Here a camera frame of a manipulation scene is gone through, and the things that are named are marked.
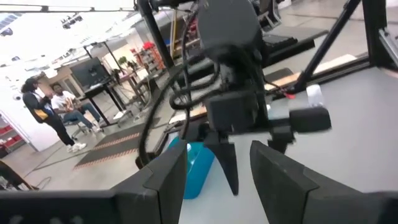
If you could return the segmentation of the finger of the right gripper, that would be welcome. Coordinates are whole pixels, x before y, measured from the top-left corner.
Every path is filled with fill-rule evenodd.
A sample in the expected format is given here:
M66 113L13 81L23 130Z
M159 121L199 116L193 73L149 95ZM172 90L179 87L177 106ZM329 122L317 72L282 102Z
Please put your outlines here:
M204 140L204 145L217 158L233 195L237 196L239 193L239 178L234 144L228 141L227 135L219 132L210 132Z
M295 137L290 126L276 126L270 130L268 146L285 154L287 146L293 144Z

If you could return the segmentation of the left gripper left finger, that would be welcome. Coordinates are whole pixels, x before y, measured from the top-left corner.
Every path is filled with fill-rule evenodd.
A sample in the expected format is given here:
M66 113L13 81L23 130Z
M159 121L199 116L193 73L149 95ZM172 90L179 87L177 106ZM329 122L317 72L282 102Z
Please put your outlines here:
M1 191L0 224L178 224L187 142L109 190Z

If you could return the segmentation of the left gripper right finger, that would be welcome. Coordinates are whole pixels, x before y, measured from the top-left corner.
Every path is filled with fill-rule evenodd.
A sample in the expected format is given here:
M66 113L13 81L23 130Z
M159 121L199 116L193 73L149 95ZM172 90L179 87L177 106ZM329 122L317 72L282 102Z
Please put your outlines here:
M269 224L398 224L398 192L360 192L260 141L250 160Z

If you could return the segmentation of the clear medicine bottle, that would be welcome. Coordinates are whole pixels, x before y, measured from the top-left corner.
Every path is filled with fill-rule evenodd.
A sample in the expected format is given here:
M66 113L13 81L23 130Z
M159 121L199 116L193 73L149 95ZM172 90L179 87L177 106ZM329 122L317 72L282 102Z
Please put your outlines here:
M306 87L308 103L312 107L324 106L324 98L320 85L314 84Z

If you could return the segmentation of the blue plastic bin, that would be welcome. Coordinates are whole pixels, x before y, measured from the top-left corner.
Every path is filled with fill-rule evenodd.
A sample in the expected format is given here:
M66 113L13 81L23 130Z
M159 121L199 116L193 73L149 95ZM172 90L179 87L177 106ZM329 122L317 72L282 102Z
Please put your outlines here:
M187 144L187 178L184 199L195 199L199 196L208 176L215 155L202 142Z

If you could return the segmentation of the black floor mat striped edge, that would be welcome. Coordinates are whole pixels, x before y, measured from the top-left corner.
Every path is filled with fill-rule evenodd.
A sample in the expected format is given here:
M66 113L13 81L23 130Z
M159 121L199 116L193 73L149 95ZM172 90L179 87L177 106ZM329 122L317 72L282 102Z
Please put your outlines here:
M91 166L136 152L145 124L137 124L116 133L107 135L80 160L74 170Z

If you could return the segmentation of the red storage shelf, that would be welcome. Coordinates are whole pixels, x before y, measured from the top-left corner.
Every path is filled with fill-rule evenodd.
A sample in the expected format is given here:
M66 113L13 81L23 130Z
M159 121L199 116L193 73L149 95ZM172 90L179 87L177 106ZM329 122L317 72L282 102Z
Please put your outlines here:
M144 42L141 49L131 49L130 52L135 56L136 63L142 67L147 65L150 72L161 72L165 69L162 57L153 42Z

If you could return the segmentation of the black stand pole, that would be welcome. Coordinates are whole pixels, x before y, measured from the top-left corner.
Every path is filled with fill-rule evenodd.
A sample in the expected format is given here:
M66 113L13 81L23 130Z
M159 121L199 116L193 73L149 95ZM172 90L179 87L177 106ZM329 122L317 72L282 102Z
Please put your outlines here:
M172 68L174 66L174 61L171 58L170 53L167 50L167 47L161 36L159 27L152 13L152 8L150 6L149 0L137 0L137 8L149 28L149 31L152 35L152 38L154 39L155 45L159 51L160 56L162 57L162 61L166 69L168 70Z

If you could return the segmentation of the black background table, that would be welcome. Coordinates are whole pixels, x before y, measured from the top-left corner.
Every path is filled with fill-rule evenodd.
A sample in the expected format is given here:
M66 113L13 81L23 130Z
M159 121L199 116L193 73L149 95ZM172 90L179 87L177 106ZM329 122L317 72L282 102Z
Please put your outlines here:
M105 122L105 124L102 124L101 127L105 128L108 126L116 125L118 122L114 118L112 121L109 121L108 118L103 114L103 112L101 111L99 106L95 103L94 97L99 95L102 92L105 92L108 94L108 96L111 98L114 105L117 107L117 109L120 112L125 110L126 106L123 103L120 96L117 94L117 92L114 90L114 88L109 83L100 83L97 87L91 88L84 92L85 95L84 95L83 99L90 101L90 103L93 105L95 110L98 112L98 114L102 117L103 121Z

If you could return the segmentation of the sitting person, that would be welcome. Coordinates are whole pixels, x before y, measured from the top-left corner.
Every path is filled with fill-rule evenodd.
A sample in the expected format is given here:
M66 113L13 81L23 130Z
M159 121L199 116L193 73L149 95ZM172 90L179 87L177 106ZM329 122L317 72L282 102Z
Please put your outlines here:
M97 123L100 122L101 116L91 103L82 103L75 95L64 90L59 84L54 84L52 89L55 93L51 99L52 107L63 122L79 121L94 133L101 131L99 125L92 123L84 116L86 112L89 112Z

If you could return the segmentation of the standing person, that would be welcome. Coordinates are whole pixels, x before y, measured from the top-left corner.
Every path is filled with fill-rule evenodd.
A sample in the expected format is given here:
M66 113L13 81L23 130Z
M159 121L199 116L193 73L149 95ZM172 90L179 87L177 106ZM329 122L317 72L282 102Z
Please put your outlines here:
M39 83L35 78L28 78L21 87L22 100L31 115L38 123L49 125L56 132L61 142L66 145L68 152L77 152L84 149L87 146L86 143L75 142L67 133L63 121L52 108L51 96L40 96L36 92L38 85Z

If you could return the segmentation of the black monitor screen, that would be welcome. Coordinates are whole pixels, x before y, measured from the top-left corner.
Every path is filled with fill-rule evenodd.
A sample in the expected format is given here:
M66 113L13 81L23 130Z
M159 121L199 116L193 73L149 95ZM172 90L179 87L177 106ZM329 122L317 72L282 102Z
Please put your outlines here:
M104 83L110 78L108 71L98 57L89 58L82 63L73 65L70 70L84 91L90 89L93 85Z

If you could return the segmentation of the red storage bins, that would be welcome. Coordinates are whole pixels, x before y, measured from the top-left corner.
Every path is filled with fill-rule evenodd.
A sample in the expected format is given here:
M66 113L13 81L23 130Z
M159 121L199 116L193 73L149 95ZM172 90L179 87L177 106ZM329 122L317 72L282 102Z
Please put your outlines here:
M10 125L0 127L0 146L12 152L25 144L23 138Z

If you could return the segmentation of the black aluminium table frame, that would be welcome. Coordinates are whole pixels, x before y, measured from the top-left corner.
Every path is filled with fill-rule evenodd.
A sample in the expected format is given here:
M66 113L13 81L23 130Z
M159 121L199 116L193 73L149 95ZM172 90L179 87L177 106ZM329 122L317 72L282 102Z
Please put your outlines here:
M330 50L355 9L363 5L364 26L368 54L326 70L317 71L321 60ZM305 70L265 84L264 88L277 96L303 91L306 86L321 84L368 67L398 68L398 41L387 29L386 0L347 0L340 16L329 31L324 31L324 41L319 46Z

